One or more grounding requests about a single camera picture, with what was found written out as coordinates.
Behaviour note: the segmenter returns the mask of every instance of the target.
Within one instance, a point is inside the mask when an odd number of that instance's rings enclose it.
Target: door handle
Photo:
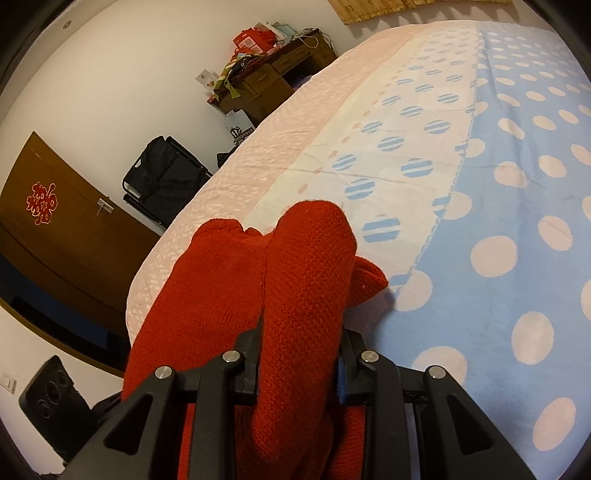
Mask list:
[[[101,210],[104,210],[107,213],[113,213],[113,206],[109,205],[105,200],[99,199],[96,204],[99,206],[99,211],[96,212],[96,216],[99,216]]]

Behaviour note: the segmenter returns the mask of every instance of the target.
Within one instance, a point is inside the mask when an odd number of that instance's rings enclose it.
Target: red sweater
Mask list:
[[[294,205],[262,236],[210,220],[193,236],[154,302],[129,356],[123,398],[158,366],[204,365],[233,347],[264,311],[256,407],[237,407],[239,480],[357,480],[365,412],[335,400],[343,311],[383,290],[381,270],[355,256],[343,212]],[[178,478],[187,478],[194,407]]]

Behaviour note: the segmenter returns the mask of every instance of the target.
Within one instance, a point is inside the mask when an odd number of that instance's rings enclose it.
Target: wooden desk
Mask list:
[[[316,29],[233,77],[232,86],[240,97],[232,98],[224,87],[216,92],[220,100],[212,104],[224,113],[244,110],[257,126],[293,95],[291,85],[297,79],[318,73],[335,59],[334,51]]]

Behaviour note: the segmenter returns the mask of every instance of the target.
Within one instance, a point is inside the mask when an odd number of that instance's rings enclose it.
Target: bed sheet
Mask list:
[[[158,243],[130,336],[203,221],[266,232],[331,200],[390,283],[346,324],[399,365],[446,367],[537,478],[558,478],[591,430],[589,81],[554,33],[494,22],[393,29],[327,70]]]

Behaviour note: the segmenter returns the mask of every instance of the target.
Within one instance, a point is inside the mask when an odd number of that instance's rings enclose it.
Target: silver screw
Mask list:
[[[369,364],[373,364],[379,360],[379,355],[373,350],[366,350],[361,354],[361,360]]]
[[[439,380],[439,379],[445,377],[446,372],[443,367],[440,367],[438,365],[434,365],[433,367],[431,367],[429,369],[429,375],[431,375],[431,377]]]
[[[156,369],[156,371],[154,372],[154,375],[156,375],[156,378],[159,378],[160,380],[164,380],[165,378],[170,377],[173,374],[173,369],[163,365],[161,367],[158,367]]]
[[[235,350],[228,350],[222,355],[222,358],[225,362],[229,364],[238,362],[240,360],[240,352],[237,352]]]

